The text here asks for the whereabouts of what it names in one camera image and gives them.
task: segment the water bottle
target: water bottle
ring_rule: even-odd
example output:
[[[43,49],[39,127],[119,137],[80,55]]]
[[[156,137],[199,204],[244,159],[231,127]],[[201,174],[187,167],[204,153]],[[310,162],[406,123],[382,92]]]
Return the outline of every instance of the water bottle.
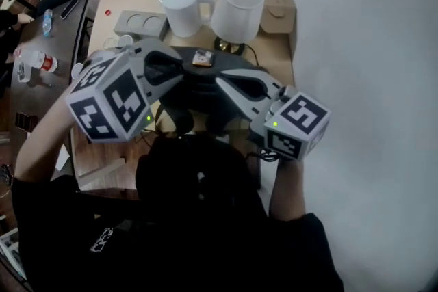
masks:
[[[52,29],[52,17],[53,12],[50,9],[47,9],[44,13],[44,20],[42,22],[42,32],[45,37],[48,37],[50,34],[50,30]]]
[[[14,51],[14,57],[17,61],[37,68],[38,70],[45,70],[49,73],[55,72],[57,68],[57,60],[54,57],[38,50],[19,48]]]

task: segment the white wall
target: white wall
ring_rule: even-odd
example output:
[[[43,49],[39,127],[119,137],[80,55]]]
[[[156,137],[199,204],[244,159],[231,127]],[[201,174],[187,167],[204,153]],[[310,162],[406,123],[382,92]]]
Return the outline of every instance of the white wall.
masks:
[[[295,0],[297,86],[333,111],[306,160],[347,291],[438,268],[438,0]]]

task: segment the small box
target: small box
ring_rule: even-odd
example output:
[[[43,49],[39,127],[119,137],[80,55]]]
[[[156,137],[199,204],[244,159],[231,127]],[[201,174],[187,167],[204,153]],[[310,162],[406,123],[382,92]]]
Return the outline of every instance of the small box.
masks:
[[[165,14],[125,10],[118,18],[114,32],[119,36],[129,34],[134,40],[148,37],[163,40],[168,26]]]

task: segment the smartphone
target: smartphone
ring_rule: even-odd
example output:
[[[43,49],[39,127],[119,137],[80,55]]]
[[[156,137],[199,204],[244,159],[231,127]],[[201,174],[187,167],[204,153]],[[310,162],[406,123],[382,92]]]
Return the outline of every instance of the smartphone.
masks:
[[[70,3],[68,3],[67,7],[62,10],[61,18],[65,20],[78,3],[78,0],[72,0]]]
[[[37,124],[37,116],[28,116],[27,114],[22,114],[21,112],[17,112],[15,114],[15,126],[22,131],[31,133],[34,131]]]

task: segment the paper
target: paper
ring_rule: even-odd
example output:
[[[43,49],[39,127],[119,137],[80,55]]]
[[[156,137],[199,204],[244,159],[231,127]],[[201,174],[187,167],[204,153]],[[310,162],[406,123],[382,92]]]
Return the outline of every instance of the paper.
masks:
[[[70,154],[67,151],[67,148],[62,144],[60,154],[57,157],[56,166],[57,170],[61,170],[66,164],[67,160],[70,158]]]

